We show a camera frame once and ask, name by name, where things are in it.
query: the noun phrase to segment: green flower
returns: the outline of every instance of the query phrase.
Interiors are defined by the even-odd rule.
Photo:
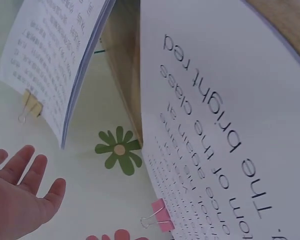
[[[116,139],[111,131],[106,134],[104,131],[99,132],[99,137],[105,144],[98,144],[95,147],[95,152],[97,154],[111,153],[111,155],[105,161],[105,167],[107,169],[112,169],[117,160],[119,161],[120,167],[124,174],[131,176],[135,173],[135,167],[133,161],[137,168],[142,165],[141,158],[134,154],[133,150],[141,149],[138,140],[132,140],[132,131],[127,131],[124,135],[124,129],[122,126],[116,128]]]

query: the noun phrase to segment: green petal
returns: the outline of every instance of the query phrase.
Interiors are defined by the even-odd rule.
[[[109,138],[111,139],[111,142],[112,142],[111,145],[112,145],[112,146],[117,145],[117,142],[116,142],[116,139],[115,139],[114,135],[113,135],[112,132],[109,131],[109,130],[108,130],[108,135],[109,135]]]
[[[104,144],[98,144],[97,146],[95,146],[94,151],[97,154],[105,154],[105,153],[113,152],[114,151],[114,147],[113,146],[104,145]]]
[[[122,126],[118,126],[116,128],[116,141],[118,144],[121,144],[123,139],[124,139],[124,128]]]
[[[115,138],[111,138],[111,136],[107,135],[104,131],[99,132],[99,137],[101,140],[103,140],[105,143],[109,144],[110,146],[113,146],[116,144]]]
[[[125,144],[124,144],[124,147],[125,147],[125,149],[127,149],[128,151],[133,151],[133,150],[139,150],[139,149],[141,149],[140,144],[139,144],[139,141],[138,141],[137,139],[125,143]]]
[[[133,132],[132,131],[127,131],[125,136],[124,136],[124,139],[123,139],[123,142],[124,143],[127,143],[128,141],[130,141],[132,139],[132,137],[134,136]]]
[[[125,175],[131,176],[135,173],[135,167],[128,155],[118,157],[120,167]]]
[[[117,159],[118,156],[115,153],[112,153],[110,157],[108,157],[107,160],[105,160],[104,163],[105,168],[112,169],[115,166]]]
[[[133,152],[129,152],[130,158],[134,161],[135,165],[140,168],[142,166],[142,159],[137,154]]]

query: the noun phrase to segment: flower decoration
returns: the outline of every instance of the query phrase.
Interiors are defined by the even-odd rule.
[[[103,140],[105,144],[98,144],[95,147],[95,152],[97,154],[111,153],[107,158],[104,165],[107,169],[112,169],[117,160],[119,161],[120,167],[124,174],[131,176],[135,173],[135,163],[137,168],[142,166],[142,159],[131,152],[133,150],[141,149],[138,140],[132,140],[132,131],[127,131],[124,135],[124,129],[122,126],[116,128],[116,139],[111,131],[107,134],[104,131],[99,132],[99,137]]]
[[[99,240],[96,236],[88,236],[86,240]],[[108,235],[103,235],[101,240],[111,240]],[[114,234],[114,240],[130,240],[130,234],[127,230],[119,229]],[[149,240],[146,237],[140,237],[136,240]]]

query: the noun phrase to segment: binder clip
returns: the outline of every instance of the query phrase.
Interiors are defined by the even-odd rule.
[[[40,115],[43,105],[37,100],[34,95],[31,94],[28,89],[26,89],[23,94],[22,102],[24,103],[24,107],[22,113],[18,116],[18,121],[21,124],[24,124],[26,122],[26,118],[30,113],[35,118]]]
[[[160,198],[159,200],[155,201],[151,205],[152,205],[154,214],[152,214],[149,217],[142,217],[140,219],[140,222],[141,222],[141,225],[143,226],[143,228],[147,229],[150,225],[158,224],[163,233],[175,229],[174,224],[172,223],[170,215],[168,213],[168,210],[166,209],[164,200],[162,198]],[[144,223],[145,220],[148,220],[148,219],[152,218],[153,216],[155,216],[155,218],[158,222],[153,222],[153,223],[148,223],[148,224]]]

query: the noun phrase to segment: stack of paper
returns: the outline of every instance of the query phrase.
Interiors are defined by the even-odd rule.
[[[89,60],[115,0],[24,0],[0,61],[0,80],[43,104],[65,147]]]

